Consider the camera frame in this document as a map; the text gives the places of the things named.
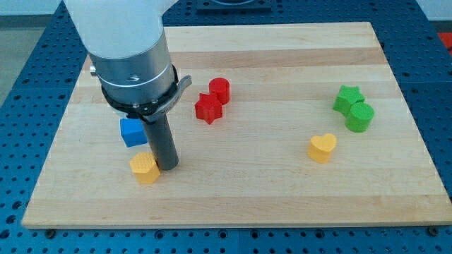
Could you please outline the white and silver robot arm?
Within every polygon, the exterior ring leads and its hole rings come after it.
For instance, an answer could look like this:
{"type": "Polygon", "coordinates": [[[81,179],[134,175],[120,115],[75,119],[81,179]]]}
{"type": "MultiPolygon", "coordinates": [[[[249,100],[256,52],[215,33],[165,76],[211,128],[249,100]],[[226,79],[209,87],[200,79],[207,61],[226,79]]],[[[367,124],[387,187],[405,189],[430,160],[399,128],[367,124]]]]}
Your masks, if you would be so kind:
{"type": "Polygon", "coordinates": [[[179,80],[172,64],[163,14],[164,0],[65,0],[88,50],[108,104],[140,119],[157,165],[171,170],[179,159],[167,121],[190,80],[179,80]]]}

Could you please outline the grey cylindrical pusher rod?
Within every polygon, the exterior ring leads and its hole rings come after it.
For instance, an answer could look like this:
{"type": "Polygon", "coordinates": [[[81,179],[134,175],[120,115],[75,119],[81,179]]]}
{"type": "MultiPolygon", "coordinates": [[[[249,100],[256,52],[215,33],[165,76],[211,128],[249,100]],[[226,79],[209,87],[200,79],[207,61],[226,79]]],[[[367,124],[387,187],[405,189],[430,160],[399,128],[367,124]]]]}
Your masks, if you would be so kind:
{"type": "Polygon", "coordinates": [[[155,121],[141,119],[143,131],[160,170],[172,170],[179,163],[177,150],[167,117],[155,121]]]}

